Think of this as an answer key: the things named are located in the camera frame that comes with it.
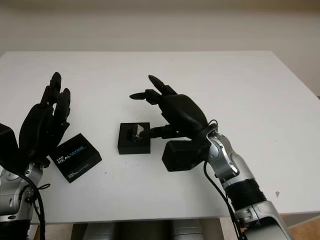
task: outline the box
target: box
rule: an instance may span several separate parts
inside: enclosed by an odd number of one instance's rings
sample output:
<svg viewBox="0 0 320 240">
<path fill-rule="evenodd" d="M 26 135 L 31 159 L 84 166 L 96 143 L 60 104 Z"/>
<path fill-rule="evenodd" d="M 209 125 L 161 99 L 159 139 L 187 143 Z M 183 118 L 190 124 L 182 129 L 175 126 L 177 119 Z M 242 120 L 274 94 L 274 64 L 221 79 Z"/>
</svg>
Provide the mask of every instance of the box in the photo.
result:
<svg viewBox="0 0 320 240">
<path fill-rule="evenodd" d="M 149 122 L 126 122 L 120 124 L 118 151 L 119 154 L 149 154 L 151 141 L 150 138 L 140 139 L 132 142 L 128 136 L 129 131 L 135 126 L 140 125 L 144 130 L 150 129 Z"/>
<path fill-rule="evenodd" d="M 102 160 L 81 133 L 58 146 L 49 156 L 69 183 Z"/>
</svg>

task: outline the wire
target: wire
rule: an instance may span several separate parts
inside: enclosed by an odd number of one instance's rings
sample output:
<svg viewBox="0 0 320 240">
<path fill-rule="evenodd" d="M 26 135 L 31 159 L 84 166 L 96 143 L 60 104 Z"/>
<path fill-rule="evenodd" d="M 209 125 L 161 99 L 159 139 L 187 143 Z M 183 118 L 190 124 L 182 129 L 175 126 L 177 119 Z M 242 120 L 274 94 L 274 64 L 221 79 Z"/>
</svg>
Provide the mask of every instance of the wire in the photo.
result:
<svg viewBox="0 0 320 240">
<path fill-rule="evenodd" d="M 38 200 L 39 210 L 40 210 L 40 212 L 39 212 L 36 207 L 34 208 L 35 212 L 39 218 L 39 222 L 40 222 L 40 240 L 45 240 L 46 239 L 46 236 L 45 236 L 45 232 L 46 232 L 45 210 L 44 210 L 44 203 L 42 201 L 39 189 L 34 184 L 34 182 L 30 178 L 28 178 L 27 176 L 20 174 L 18 172 L 15 174 L 18 175 L 23 180 L 25 180 L 30 185 L 30 187 L 34 190 L 34 195 L 35 195 L 36 199 Z"/>
<path fill-rule="evenodd" d="M 232 220 L 232 223 L 233 223 L 233 227 L 234 227 L 234 231 L 235 231 L 235 234 L 236 234 L 236 237 L 238 238 L 238 240 L 240 240 L 243 236 L 241 230 L 240 230 L 240 226 L 236 220 L 236 217 L 235 217 L 235 214 L 234 214 L 234 211 L 232 210 L 231 206 L 230 206 L 230 203 L 227 199 L 227 196 L 225 196 L 223 194 L 223 192 L 220 190 L 220 188 L 218 187 L 218 185 L 209 177 L 208 173 L 207 173 L 207 164 L 208 164 L 208 161 L 205 160 L 204 161 L 204 164 L 203 164 L 203 172 L 204 172 L 204 175 L 206 176 L 206 178 L 209 180 L 209 182 L 214 186 L 214 188 L 218 191 L 218 193 L 221 195 L 221 197 L 223 198 L 228 210 L 229 210 L 229 214 L 230 214 L 230 217 L 231 217 L 231 220 Z"/>
</svg>

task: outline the white tabletop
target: white tabletop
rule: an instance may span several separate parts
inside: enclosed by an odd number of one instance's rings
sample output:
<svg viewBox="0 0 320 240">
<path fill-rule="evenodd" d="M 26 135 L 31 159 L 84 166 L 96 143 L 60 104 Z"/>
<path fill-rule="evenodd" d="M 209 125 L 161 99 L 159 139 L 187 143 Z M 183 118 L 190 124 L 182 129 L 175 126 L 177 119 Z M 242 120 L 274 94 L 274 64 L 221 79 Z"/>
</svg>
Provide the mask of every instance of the white tabletop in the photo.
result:
<svg viewBox="0 0 320 240">
<path fill-rule="evenodd" d="M 168 140 L 151 140 L 151 154 L 118 154 L 120 123 L 166 124 L 157 106 L 129 98 L 153 88 L 148 74 L 218 120 L 280 213 L 320 211 L 320 101 L 272 52 L 7 52 L 0 122 L 17 137 L 56 71 L 71 91 L 62 142 L 82 133 L 102 161 L 73 183 L 53 163 L 44 170 L 48 223 L 228 215 L 203 164 L 167 172 L 161 157 Z"/>
</svg>

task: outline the black cube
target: black cube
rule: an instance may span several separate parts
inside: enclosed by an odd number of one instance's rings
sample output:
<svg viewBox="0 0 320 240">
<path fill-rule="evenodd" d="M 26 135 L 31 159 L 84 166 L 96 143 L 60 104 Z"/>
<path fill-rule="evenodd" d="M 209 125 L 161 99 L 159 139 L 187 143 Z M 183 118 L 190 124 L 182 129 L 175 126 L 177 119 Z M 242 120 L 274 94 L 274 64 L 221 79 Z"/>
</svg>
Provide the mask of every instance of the black cube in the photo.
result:
<svg viewBox="0 0 320 240">
<path fill-rule="evenodd" d="M 140 139 L 136 142 L 130 140 L 129 132 L 135 125 L 140 125 L 144 130 L 150 129 L 149 122 L 126 122 L 120 124 L 118 151 L 119 154 L 149 154 L 150 153 L 150 138 Z"/>
</svg>

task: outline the robotic arm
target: robotic arm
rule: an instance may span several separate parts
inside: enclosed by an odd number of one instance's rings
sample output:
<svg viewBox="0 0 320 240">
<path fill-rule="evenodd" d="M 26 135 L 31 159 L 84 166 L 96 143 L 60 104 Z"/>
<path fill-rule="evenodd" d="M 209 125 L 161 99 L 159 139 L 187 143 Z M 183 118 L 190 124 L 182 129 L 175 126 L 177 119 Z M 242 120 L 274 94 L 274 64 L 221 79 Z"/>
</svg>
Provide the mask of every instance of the robotic arm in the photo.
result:
<svg viewBox="0 0 320 240">
<path fill-rule="evenodd" d="M 45 215 L 37 185 L 43 168 L 50 161 L 47 155 L 59 144 L 69 126 L 70 91 L 60 93 L 61 76 L 56 72 L 46 86 L 41 102 L 34 105 L 25 118 L 19 147 L 15 134 L 0 124 L 0 239 L 25 240 L 34 206 L 40 221 L 40 237 L 45 239 Z M 38 200 L 39 210 L 35 205 Z"/>
<path fill-rule="evenodd" d="M 204 161 L 206 177 L 215 185 L 207 174 L 206 166 L 209 164 L 225 191 L 224 195 L 217 187 L 227 203 L 238 239 L 292 240 L 291 233 L 272 202 L 268 201 L 260 190 L 243 158 L 233 150 L 229 140 L 218 133 L 217 121 L 208 123 L 204 113 L 188 96 L 177 94 L 170 86 L 152 75 L 149 75 L 149 79 L 161 94 L 147 89 L 131 95 L 130 98 L 146 99 L 151 105 L 158 104 L 169 125 L 149 130 L 136 126 L 131 139 L 191 139 L 167 142 L 162 156 L 167 170 L 186 171 Z M 228 198 L 235 212 L 230 207 Z"/>
</svg>

